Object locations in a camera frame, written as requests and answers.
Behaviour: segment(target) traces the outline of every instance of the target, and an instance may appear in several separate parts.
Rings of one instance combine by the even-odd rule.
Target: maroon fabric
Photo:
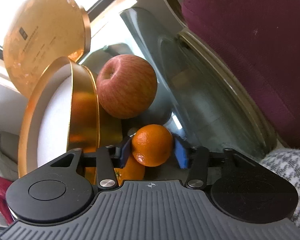
[[[184,0],[182,12],[281,137],[300,148],[300,0]]]
[[[11,181],[0,177],[0,213],[5,218],[7,224],[13,222],[10,210],[6,203],[6,192],[11,183]]]

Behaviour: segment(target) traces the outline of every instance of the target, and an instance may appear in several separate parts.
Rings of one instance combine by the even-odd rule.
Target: houndstooth fabric
[[[300,228],[300,150],[283,148],[272,151],[260,164],[283,177],[296,188],[299,202],[291,220]]]

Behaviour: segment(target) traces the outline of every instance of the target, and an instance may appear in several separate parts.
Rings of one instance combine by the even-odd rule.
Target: mandarin orange
[[[125,179],[142,180],[145,175],[145,167],[130,155],[125,167],[122,169],[114,168],[114,172],[120,186]]]
[[[144,166],[156,167],[165,163],[173,147],[171,133],[162,125],[142,127],[132,138],[132,154]]]

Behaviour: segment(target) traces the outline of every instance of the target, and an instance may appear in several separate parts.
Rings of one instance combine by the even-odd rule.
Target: red apple
[[[148,109],[157,92],[152,66],[135,55],[111,58],[97,77],[101,106],[113,117],[127,119]]]

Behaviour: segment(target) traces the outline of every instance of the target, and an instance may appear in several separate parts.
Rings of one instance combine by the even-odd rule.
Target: metal screw
[[[103,179],[100,181],[101,187],[112,187],[115,185],[115,181],[113,179]]]
[[[199,179],[191,179],[188,181],[188,185],[190,187],[202,187],[204,185],[204,182]]]

